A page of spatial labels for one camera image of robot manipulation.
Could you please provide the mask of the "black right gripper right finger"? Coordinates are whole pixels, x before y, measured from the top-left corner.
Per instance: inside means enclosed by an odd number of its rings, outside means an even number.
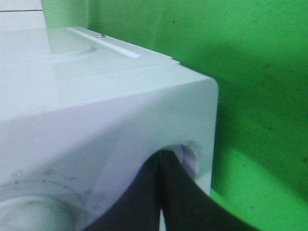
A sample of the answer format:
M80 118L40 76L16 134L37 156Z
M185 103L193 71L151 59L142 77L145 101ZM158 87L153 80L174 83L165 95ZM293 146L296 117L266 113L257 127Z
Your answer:
M216 203L193 181L172 151L160 153L162 210L167 231L257 231Z

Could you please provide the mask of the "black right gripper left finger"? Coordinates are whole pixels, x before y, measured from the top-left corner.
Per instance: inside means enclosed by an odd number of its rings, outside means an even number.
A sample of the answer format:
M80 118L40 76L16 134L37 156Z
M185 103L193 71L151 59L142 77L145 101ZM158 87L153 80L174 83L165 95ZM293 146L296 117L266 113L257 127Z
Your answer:
M85 231L158 231L161 214L160 152L150 156L123 195Z

